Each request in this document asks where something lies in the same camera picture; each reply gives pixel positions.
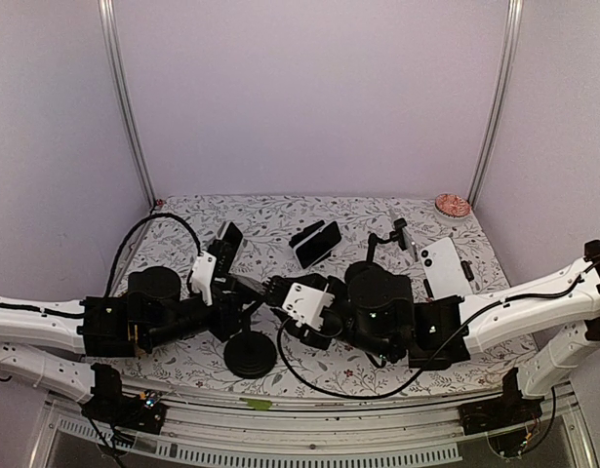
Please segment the white-edged phone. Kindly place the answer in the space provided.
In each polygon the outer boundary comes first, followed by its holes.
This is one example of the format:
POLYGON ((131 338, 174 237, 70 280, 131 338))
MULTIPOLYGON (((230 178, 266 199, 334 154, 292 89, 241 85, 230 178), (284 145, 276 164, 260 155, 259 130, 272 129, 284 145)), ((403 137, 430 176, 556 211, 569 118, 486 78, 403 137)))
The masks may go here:
POLYGON ((290 248, 300 267, 307 269, 327 258, 340 241, 341 234, 338 223, 336 221, 325 221, 322 228, 297 244, 293 249, 290 248))
POLYGON ((232 221, 225 221, 222 224, 218 239, 229 245, 232 256, 237 256, 244 247, 244 235, 232 221))

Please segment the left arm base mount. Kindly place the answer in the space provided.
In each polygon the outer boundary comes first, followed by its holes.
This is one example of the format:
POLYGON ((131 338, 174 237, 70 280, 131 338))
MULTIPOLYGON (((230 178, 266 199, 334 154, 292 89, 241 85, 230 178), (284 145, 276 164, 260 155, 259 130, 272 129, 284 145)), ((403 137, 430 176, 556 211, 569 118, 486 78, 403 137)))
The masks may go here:
POLYGON ((144 390, 129 396, 122 391, 120 373, 109 365, 92 364, 94 383, 92 398, 81 405, 82 415, 115 428, 131 429, 159 435, 164 425, 167 406, 161 394, 144 390))

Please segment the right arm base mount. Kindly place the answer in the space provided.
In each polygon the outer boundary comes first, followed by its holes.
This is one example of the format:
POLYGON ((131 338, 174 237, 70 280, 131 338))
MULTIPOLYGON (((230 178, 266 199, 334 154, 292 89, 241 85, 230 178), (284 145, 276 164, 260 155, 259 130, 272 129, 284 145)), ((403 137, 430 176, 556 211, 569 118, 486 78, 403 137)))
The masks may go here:
POLYGON ((502 378, 498 397, 458 406, 460 426, 465 435, 506 428, 542 416, 543 398, 525 399, 518 387, 518 369, 502 378))

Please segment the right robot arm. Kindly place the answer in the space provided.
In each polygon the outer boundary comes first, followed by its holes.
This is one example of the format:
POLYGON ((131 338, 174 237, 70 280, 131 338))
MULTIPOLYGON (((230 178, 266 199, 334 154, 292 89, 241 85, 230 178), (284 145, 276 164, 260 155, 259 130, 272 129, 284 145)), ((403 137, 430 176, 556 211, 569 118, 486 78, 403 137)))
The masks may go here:
POLYGON ((416 375, 442 371, 509 339, 558 327, 530 360, 503 380, 492 417, 511 425, 530 401, 600 349, 600 241, 563 269, 507 290, 435 296, 414 302, 412 284, 372 261, 347 268, 344 278, 275 276, 264 302, 280 332, 326 350, 334 339, 369 354, 375 363, 407 360, 416 375))

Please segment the white phone dual camera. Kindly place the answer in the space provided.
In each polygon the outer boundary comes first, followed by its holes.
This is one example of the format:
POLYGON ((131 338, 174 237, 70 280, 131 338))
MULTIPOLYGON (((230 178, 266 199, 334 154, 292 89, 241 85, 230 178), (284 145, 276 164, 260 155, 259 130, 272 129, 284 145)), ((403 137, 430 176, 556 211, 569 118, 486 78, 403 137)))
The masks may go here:
POLYGON ((445 237, 421 248, 419 258, 433 299, 472 294, 451 238, 445 237))

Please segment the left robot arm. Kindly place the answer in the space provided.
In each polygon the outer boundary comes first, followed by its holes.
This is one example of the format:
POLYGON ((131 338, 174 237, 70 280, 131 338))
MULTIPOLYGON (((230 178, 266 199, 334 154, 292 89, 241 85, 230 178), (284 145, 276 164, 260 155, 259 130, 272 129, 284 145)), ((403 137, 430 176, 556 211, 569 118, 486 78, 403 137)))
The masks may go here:
POLYGON ((234 375, 267 375, 276 363, 276 348, 251 328, 251 316, 262 304, 260 284, 229 273, 243 245, 241 231, 228 221, 207 248, 196 248, 185 280, 168 267, 152 266, 130 274, 120 296, 56 303, 0 297, 0 370, 83 406, 95 405, 112 423, 125 422, 133 412, 119 372, 99 363, 64 361, 50 349, 131 358, 210 332, 224 343, 223 359, 234 375))

